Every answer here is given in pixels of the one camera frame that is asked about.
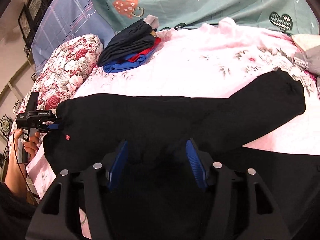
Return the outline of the person's left hand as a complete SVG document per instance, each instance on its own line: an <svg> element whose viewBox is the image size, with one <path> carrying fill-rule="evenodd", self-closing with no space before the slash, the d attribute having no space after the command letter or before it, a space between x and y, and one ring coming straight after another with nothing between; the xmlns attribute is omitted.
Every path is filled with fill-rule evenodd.
<svg viewBox="0 0 320 240"><path fill-rule="evenodd" d="M18 128L14 132L14 156L18 164L27 164L35 157L40 140L40 133L35 128L31 129L28 139L23 131L22 128Z"/></svg>

